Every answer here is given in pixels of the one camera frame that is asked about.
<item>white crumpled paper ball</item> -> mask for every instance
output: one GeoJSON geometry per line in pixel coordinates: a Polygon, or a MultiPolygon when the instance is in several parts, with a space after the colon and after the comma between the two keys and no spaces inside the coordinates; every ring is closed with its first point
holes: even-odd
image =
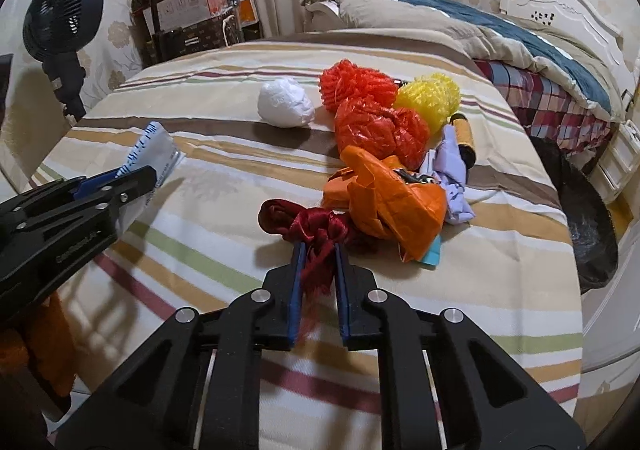
{"type": "Polygon", "coordinates": [[[297,81],[278,78],[262,84],[258,96],[258,114],[270,125],[290,128],[311,122],[316,110],[297,81]]]}

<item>silver screw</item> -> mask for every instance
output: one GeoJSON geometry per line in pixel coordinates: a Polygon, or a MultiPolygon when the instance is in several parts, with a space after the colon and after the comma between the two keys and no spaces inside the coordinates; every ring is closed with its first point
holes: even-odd
{"type": "Polygon", "coordinates": [[[181,324],[188,324],[194,318],[196,318],[196,313],[193,312],[193,309],[190,309],[188,307],[183,307],[182,309],[178,309],[178,311],[175,312],[175,319],[181,324]]]}
{"type": "Polygon", "coordinates": [[[465,319],[465,314],[460,311],[460,309],[451,307],[444,312],[444,318],[449,320],[452,324],[459,324],[463,319],[465,319]]]}
{"type": "Polygon", "coordinates": [[[267,289],[256,289],[251,293],[251,300],[254,302],[267,302],[271,298],[271,293],[267,289]]]}
{"type": "Polygon", "coordinates": [[[381,289],[372,289],[367,293],[367,298],[376,304],[380,304],[388,298],[388,295],[381,289]]]}

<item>black trash bag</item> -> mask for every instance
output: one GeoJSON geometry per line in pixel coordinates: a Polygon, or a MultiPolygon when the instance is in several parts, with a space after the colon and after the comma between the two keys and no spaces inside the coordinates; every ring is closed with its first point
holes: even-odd
{"type": "Polygon", "coordinates": [[[574,243],[580,292],[606,286],[618,268],[618,242],[609,210],[584,174],[567,161],[555,141],[529,139],[558,191],[574,243]]]}

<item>red plastic bag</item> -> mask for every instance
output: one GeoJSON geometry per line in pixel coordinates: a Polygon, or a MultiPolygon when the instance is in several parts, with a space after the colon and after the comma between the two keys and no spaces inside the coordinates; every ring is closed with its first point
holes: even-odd
{"type": "Polygon", "coordinates": [[[393,78],[376,69],[359,67],[347,59],[340,60],[320,76],[322,104],[336,112],[347,98],[372,96],[383,107],[391,107],[398,94],[393,78]]]}
{"type": "Polygon", "coordinates": [[[335,115],[340,152],[354,145],[378,159],[395,154],[409,170],[420,168],[429,136],[429,127],[417,112],[383,107],[371,96],[344,101],[335,115]]]}

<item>plaid bed skirt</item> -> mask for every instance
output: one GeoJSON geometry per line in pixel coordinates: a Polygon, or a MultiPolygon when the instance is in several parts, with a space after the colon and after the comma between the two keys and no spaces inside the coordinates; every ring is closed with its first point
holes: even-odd
{"type": "Polygon", "coordinates": [[[548,78],[497,61],[476,60],[476,64],[529,136],[554,140],[566,154],[595,151],[608,141],[610,123],[598,120],[548,78]]]}

